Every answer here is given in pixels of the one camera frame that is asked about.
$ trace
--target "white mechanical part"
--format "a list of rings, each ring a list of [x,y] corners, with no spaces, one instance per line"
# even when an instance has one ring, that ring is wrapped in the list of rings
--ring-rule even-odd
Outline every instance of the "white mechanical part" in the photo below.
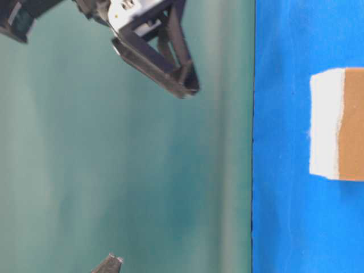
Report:
[[[163,0],[111,0],[111,4],[108,11],[109,23],[112,26],[114,32],[118,32],[120,28],[130,23],[136,16],[144,14]],[[160,21],[157,20],[152,26],[143,24],[138,27],[135,32],[139,36],[152,31],[158,25]]]

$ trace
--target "green table surface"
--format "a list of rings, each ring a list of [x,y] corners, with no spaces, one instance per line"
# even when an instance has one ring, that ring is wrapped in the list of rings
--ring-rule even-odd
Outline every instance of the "green table surface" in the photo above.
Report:
[[[178,100],[71,1],[0,37],[0,271],[251,271],[254,1],[188,1]]]

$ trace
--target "tan foam block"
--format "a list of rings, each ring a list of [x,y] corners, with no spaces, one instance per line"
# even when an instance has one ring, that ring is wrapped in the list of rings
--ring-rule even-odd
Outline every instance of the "tan foam block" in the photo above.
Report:
[[[339,178],[364,180],[364,69],[348,68],[344,113],[338,135]]]
[[[364,181],[364,69],[330,69],[310,87],[310,173]]]

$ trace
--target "blue felt mat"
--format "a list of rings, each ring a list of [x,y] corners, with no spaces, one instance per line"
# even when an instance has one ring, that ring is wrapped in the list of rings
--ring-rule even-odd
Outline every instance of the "blue felt mat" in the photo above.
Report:
[[[363,272],[364,184],[309,174],[312,74],[364,66],[364,1],[257,0],[253,270]]]

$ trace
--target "white foam layer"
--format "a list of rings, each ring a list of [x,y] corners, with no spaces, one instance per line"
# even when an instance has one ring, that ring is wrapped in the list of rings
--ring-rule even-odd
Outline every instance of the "white foam layer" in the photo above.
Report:
[[[345,69],[313,75],[311,87],[311,151],[309,172],[339,178],[338,134],[344,113]]]

